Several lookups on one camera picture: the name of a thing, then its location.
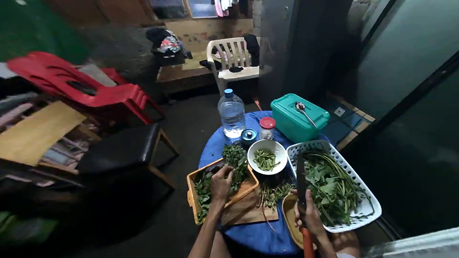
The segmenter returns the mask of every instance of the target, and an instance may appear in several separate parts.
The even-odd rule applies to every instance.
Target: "teal plastic container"
[[[295,108],[295,102],[301,102],[305,106],[305,112],[317,125],[315,128],[306,116]],[[289,93],[271,102],[273,118],[276,120],[276,129],[285,135],[293,143],[300,143],[316,138],[324,128],[330,114],[313,103]]]

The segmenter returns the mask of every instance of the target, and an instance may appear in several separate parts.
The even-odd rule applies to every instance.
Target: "black cushioned stool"
[[[176,156],[179,155],[179,151],[163,129],[155,123],[125,129],[102,139],[89,148],[78,163],[77,169],[83,175],[146,167],[175,189],[175,184],[152,164],[159,140],[162,140]]]

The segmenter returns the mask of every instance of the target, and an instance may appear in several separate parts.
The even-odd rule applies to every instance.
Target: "chopped green bean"
[[[273,171],[273,169],[280,164],[280,162],[275,163],[276,155],[266,149],[255,151],[255,159],[253,159],[253,162],[263,171]]]

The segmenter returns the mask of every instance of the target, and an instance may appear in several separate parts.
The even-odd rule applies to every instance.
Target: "red jar lid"
[[[262,118],[260,119],[260,126],[263,129],[271,130],[272,128],[276,126],[276,120],[274,120],[273,118],[269,118],[269,117]]]

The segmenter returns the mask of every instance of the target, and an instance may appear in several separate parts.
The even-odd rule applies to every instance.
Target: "blue tablecloth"
[[[260,127],[260,119],[263,117],[271,117],[271,111],[258,111],[246,114],[246,128],[255,129],[257,132]],[[320,135],[319,139],[329,141],[325,135]],[[279,131],[274,130],[274,140],[282,144],[286,149],[292,145]],[[223,129],[220,127],[207,142],[199,160],[199,168],[202,168],[218,159],[220,159],[223,147],[231,144],[228,138],[224,135]],[[289,173],[292,175],[290,166],[287,164],[281,173]],[[224,234],[234,241],[265,254],[294,254],[300,251],[300,248],[293,242],[290,237],[287,225],[282,215],[281,201],[277,205],[277,213],[279,214],[278,221],[270,221],[271,226],[276,230],[274,232],[266,222],[242,224],[232,226],[227,229]]]

